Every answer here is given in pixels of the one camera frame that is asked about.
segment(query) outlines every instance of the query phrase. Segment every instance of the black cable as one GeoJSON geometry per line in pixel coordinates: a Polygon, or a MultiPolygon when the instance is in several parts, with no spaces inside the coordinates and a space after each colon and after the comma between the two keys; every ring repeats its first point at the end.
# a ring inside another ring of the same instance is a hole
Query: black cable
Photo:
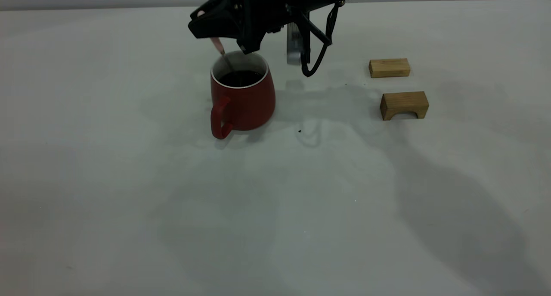
{"type": "MultiPolygon", "coordinates": [[[[333,41],[333,37],[332,37],[333,30],[335,29],[335,24],[337,23],[337,14],[340,6],[342,6],[340,3],[335,3],[335,6],[333,7],[333,9],[331,9],[331,11],[329,12],[329,15],[327,15],[327,22],[325,23],[325,35],[329,38],[330,41],[333,41]]],[[[327,51],[327,47],[329,47],[329,45],[330,44],[323,44],[323,47],[319,52],[319,56],[317,57],[317,60],[313,65],[312,70],[308,69],[308,62],[301,53],[300,60],[302,63],[303,74],[307,78],[315,74],[315,72],[317,71],[317,68],[319,68],[321,61],[323,60],[323,56],[325,56],[325,51],[327,51]]]]}

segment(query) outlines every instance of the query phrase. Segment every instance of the dark liquid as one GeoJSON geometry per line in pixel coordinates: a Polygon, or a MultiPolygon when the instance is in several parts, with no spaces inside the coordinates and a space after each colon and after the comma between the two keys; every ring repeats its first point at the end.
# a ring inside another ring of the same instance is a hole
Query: dark liquid
{"type": "Polygon", "coordinates": [[[262,79],[262,74],[254,71],[236,71],[222,76],[219,81],[230,87],[244,87],[252,85],[262,79]]]}

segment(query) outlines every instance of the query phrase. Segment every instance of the red mug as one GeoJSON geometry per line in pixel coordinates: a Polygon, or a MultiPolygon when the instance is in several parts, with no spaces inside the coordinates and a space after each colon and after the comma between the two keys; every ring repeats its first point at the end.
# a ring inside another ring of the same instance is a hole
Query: red mug
{"type": "Polygon", "coordinates": [[[248,131],[264,125],[276,109],[276,91],[268,63],[258,54],[234,51],[220,57],[210,71],[212,111],[210,128],[217,139],[225,139],[230,131],[248,131]],[[262,78],[248,86],[231,87],[219,80],[232,71],[253,71],[262,78]]]}

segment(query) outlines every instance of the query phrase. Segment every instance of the wooden block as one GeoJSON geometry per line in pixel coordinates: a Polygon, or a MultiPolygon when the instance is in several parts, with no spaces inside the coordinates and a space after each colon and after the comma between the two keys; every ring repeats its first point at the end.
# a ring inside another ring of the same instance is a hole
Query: wooden block
{"type": "Polygon", "coordinates": [[[390,121],[398,113],[413,112],[417,118],[425,118],[429,101],[424,91],[384,93],[381,100],[383,121],[390,121]]]}
{"type": "Polygon", "coordinates": [[[410,71],[407,59],[382,59],[369,62],[369,73],[372,78],[409,76],[410,71]]]}

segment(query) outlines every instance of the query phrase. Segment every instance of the table surface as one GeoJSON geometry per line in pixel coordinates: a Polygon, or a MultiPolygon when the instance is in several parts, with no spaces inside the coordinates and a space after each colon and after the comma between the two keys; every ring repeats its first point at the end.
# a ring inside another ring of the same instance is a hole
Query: table surface
{"type": "Polygon", "coordinates": [[[274,116],[223,141],[191,11],[0,13],[0,294],[551,293],[551,1],[348,4],[311,78],[267,35],[274,116]]]}

